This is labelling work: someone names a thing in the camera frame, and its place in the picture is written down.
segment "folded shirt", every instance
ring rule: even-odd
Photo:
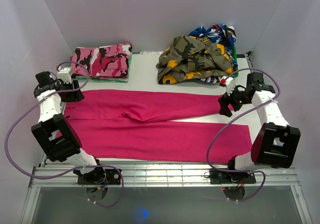
[[[132,45],[129,43],[96,48],[78,47],[70,59],[84,65],[89,72],[90,78],[127,78],[132,55],[131,51]],[[80,65],[72,63],[71,66],[74,69],[74,74],[79,76],[87,75]]]

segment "white wall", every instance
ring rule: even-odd
[[[54,71],[71,51],[44,0],[0,0],[0,140],[9,126],[36,103],[33,90],[37,72]],[[9,150],[31,172],[42,156],[31,134],[39,110],[27,116],[13,131]],[[29,178],[19,173],[0,151],[0,223],[20,222]]]
[[[281,0],[253,51],[254,67],[279,82],[280,109],[301,130],[294,164],[313,223],[320,223],[319,24],[320,0]]]
[[[132,42],[165,50],[200,25],[235,26],[238,52],[253,50],[280,0],[45,0],[68,45]]]

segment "purple hose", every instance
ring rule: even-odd
[[[279,95],[280,95],[280,87],[279,87],[278,83],[277,83],[268,73],[266,73],[266,72],[264,72],[264,71],[262,71],[262,70],[260,70],[260,69],[256,69],[256,68],[242,68],[242,69],[239,69],[239,70],[233,72],[233,73],[230,74],[229,76],[227,76],[226,80],[227,80],[229,77],[231,77],[232,75],[234,75],[235,73],[238,73],[238,72],[244,71],[244,70],[255,70],[255,71],[259,71],[259,72],[265,74],[266,76],[268,76],[268,77],[272,80],[272,82],[275,84],[275,86],[276,86],[276,88],[277,88],[277,94],[274,96],[273,99],[270,99],[270,100],[268,100],[267,102],[264,102],[264,103],[262,103],[262,104],[259,104],[257,107],[254,107],[254,108],[252,108],[252,109],[250,109],[250,110],[248,110],[248,111],[246,111],[246,112],[241,113],[239,116],[233,118],[230,122],[228,122],[226,125],[224,125],[224,127],[221,128],[220,131],[218,131],[218,133],[217,133],[217,134],[215,135],[215,137],[212,139],[212,141],[211,141],[211,143],[210,143],[210,145],[209,145],[209,147],[208,147],[208,150],[207,150],[207,152],[206,152],[206,162],[210,165],[210,167],[212,167],[212,168],[215,169],[216,171],[225,172],[225,173],[243,173],[243,172],[261,173],[261,174],[263,175],[263,180],[262,180],[261,185],[259,186],[259,188],[258,188],[252,195],[250,195],[250,196],[247,197],[247,198],[243,198],[243,199],[241,199],[241,200],[230,199],[231,201],[235,201],[235,202],[237,202],[237,201],[242,202],[242,201],[249,200],[250,198],[253,198],[253,197],[262,189],[262,187],[264,186],[265,181],[266,181],[266,175],[265,175],[265,173],[264,173],[263,171],[259,171],[259,170],[251,172],[250,170],[227,170],[227,169],[216,168],[214,165],[212,165],[212,164],[210,163],[210,160],[209,160],[210,150],[211,150],[214,142],[216,141],[216,139],[219,137],[219,135],[220,135],[228,126],[230,126],[233,122],[235,122],[235,121],[238,120],[239,118],[243,117],[245,114],[248,114],[248,113],[250,113],[250,112],[252,112],[252,111],[255,111],[255,110],[257,110],[257,109],[259,109],[259,108],[261,108],[261,107],[263,107],[263,106],[265,106],[265,105],[273,102],[273,100],[275,100],[276,98],[278,98]]]
[[[56,91],[56,92],[53,92],[49,95],[46,96],[47,97],[50,97],[56,93],[68,93],[68,92],[75,92],[75,91],[78,91],[80,89],[82,89],[87,83],[88,83],[88,80],[89,80],[89,72],[87,71],[87,69],[80,63],[78,62],[74,62],[74,61],[66,61],[66,62],[62,62],[60,63],[57,68],[59,68],[61,65],[65,64],[65,63],[75,63],[77,65],[80,65],[81,68],[83,68],[85,71],[86,71],[86,80],[84,82],[84,84],[79,87],[79,88],[76,88],[76,89],[73,89],[73,90],[59,90],[59,91]],[[9,150],[8,150],[8,141],[9,141],[9,136],[12,132],[12,130],[15,128],[15,126],[26,116],[28,115],[32,110],[34,110],[36,107],[38,107],[41,103],[43,103],[45,101],[45,98],[42,99],[41,101],[39,101],[37,104],[35,104],[31,109],[29,109],[27,112],[25,112],[21,117],[19,117],[13,124],[12,126],[9,128],[6,136],[5,136],[5,140],[4,140],[4,151],[5,151],[5,155],[6,157],[8,158],[9,162],[16,168],[18,169],[18,171],[22,172],[23,174],[27,175],[28,177],[31,177],[31,178],[35,178],[35,179],[42,179],[42,180],[47,180],[47,179],[53,179],[53,178],[57,178],[57,177],[61,177],[63,176],[64,174],[67,174],[69,172],[72,172],[73,170],[76,170],[76,169],[80,169],[80,168],[99,168],[99,167],[108,167],[108,168],[112,168],[112,169],[115,169],[120,178],[121,178],[121,192],[119,194],[119,197],[118,199],[111,205],[105,205],[105,204],[100,204],[98,202],[96,202],[97,204],[101,205],[101,206],[104,206],[106,208],[111,208],[113,206],[115,206],[121,199],[122,195],[123,195],[123,189],[124,189],[124,178],[121,174],[121,171],[119,169],[117,169],[116,167],[114,166],[110,166],[110,165],[91,165],[91,166],[78,166],[78,167],[74,167],[74,168],[71,168],[63,173],[60,173],[60,174],[57,174],[57,175],[54,175],[54,176],[36,176],[36,175],[33,175],[31,173],[28,173],[27,171],[23,170],[21,167],[19,167],[19,165],[12,159],[10,153],[9,153]]]

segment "purple cable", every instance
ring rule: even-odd
[[[261,173],[261,174],[263,175],[263,180],[262,180],[261,185],[259,186],[259,188],[258,188],[252,195],[250,195],[250,196],[247,197],[247,198],[243,198],[243,199],[241,199],[241,200],[230,199],[231,201],[234,201],[234,202],[243,202],[243,201],[249,200],[250,198],[253,198],[253,197],[262,189],[262,187],[264,186],[265,181],[266,181],[266,175],[265,175],[265,173],[264,173],[263,171],[260,171],[260,170],[251,172],[250,170],[227,170],[227,169],[216,168],[214,165],[212,165],[212,164],[210,163],[210,160],[209,160],[210,150],[211,150],[214,142],[216,141],[216,139],[219,137],[219,135],[220,135],[228,126],[230,126],[233,122],[235,122],[235,121],[238,120],[239,118],[243,117],[244,115],[246,115],[246,114],[248,114],[248,113],[250,113],[250,112],[252,112],[252,111],[255,111],[255,110],[257,110],[257,109],[259,109],[259,108],[261,108],[261,107],[263,107],[263,106],[265,106],[265,105],[273,102],[273,100],[275,100],[276,98],[278,98],[279,95],[280,95],[280,87],[279,87],[278,83],[277,83],[268,73],[266,73],[266,72],[264,72],[264,71],[262,71],[262,70],[260,70],[260,69],[256,69],[256,68],[242,68],[242,69],[239,69],[239,70],[233,72],[233,73],[230,74],[229,76],[227,76],[227,77],[226,77],[226,80],[227,80],[229,77],[231,77],[232,75],[234,75],[235,73],[238,73],[238,72],[244,71],[244,70],[255,70],[255,71],[259,71],[259,72],[265,74],[266,76],[268,76],[268,77],[272,80],[272,82],[275,84],[275,86],[276,86],[276,88],[277,88],[277,94],[274,96],[273,99],[270,99],[270,100],[268,100],[267,102],[264,102],[264,103],[262,103],[262,104],[259,104],[257,107],[254,107],[254,108],[252,108],[252,109],[250,109],[250,110],[248,110],[248,111],[246,111],[246,112],[241,113],[239,116],[233,118],[230,122],[228,122],[226,125],[224,125],[224,127],[221,128],[220,131],[218,131],[218,133],[217,133],[217,134],[215,135],[215,137],[212,139],[212,141],[211,141],[211,143],[210,143],[210,145],[209,145],[209,147],[208,147],[208,150],[207,150],[207,152],[206,152],[206,162],[210,165],[210,167],[212,167],[212,168],[215,169],[216,171],[225,172],[225,173],[243,173],[243,172]]]
[[[113,206],[115,206],[121,199],[122,195],[123,195],[123,189],[124,189],[124,178],[121,174],[121,171],[119,169],[117,169],[116,167],[114,166],[111,166],[111,165],[90,165],[90,166],[78,166],[78,167],[74,167],[74,168],[71,168],[63,173],[60,173],[60,174],[57,174],[57,175],[54,175],[54,176],[36,176],[36,175],[33,175],[31,173],[28,173],[27,171],[23,170],[21,167],[19,167],[19,165],[12,159],[10,153],[9,153],[9,150],[8,150],[8,141],[9,141],[9,136],[11,134],[11,132],[13,131],[13,129],[15,128],[15,126],[26,116],[28,115],[32,110],[34,110],[36,107],[38,107],[41,103],[43,103],[45,101],[46,98],[54,95],[54,94],[57,94],[57,93],[68,93],[68,92],[75,92],[75,91],[78,91],[80,89],[82,89],[89,81],[89,72],[87,71],[87,69],[80,63],[78,62],[75,62],[75,61],[66,61],[66,62],[62,62],[60,63],[58,66],[57,66],[57,69],[63,65],[63,64],[66,64],[66,63],[75,63],[77,65],[80,65],[81,68],[83,68],[85,71],[86,71],[86,80],[84,82],[84,84],[82,86],[80,86],[79,88],[76,88],[76,89],[73,89],[73,90],[59,90],[59,91],[56,91],[56,92],[53,92],[49,95],[47,95],[44,99],[42,99],[41,101],[39,101],[37,104],[35,104],[32,108],[30,108],[27,112],[25,112],[24,114],[22,114],[21,117],[19,117],[13,124],[12,126],[9,128],[6,136],[5,136],[5,140],[4,140],[4,151],[5,151],[5,155],[6,157],[8,158],[9,162],[16,168],[18,169],[18,171],[20,171],[21,173],[25,174],[26,176],[28,177],[31,177],[31,178],[34,178],[34,179],[42,179],[42,180],[47,180],[47,179],[53,179],[53,178],[57,178],[57,177],[61,177],[63,176],[64,174],[67,174],[69,172],[72,172],[73,170],[76,170],[76,169],[81,169],[81,168],[99,168],[99,167],[108,167],[108,168],[112,168],[112,169],[115,169],[120,178],[121,178],[121,192],[119,194],[119,197],[118,199],[111,205],[105,205],[105,204],[101,204],[101,203],[98,203],[96,202],[97,204],[103,206],[103,207],[106,207],[106,208],[111,208]]]

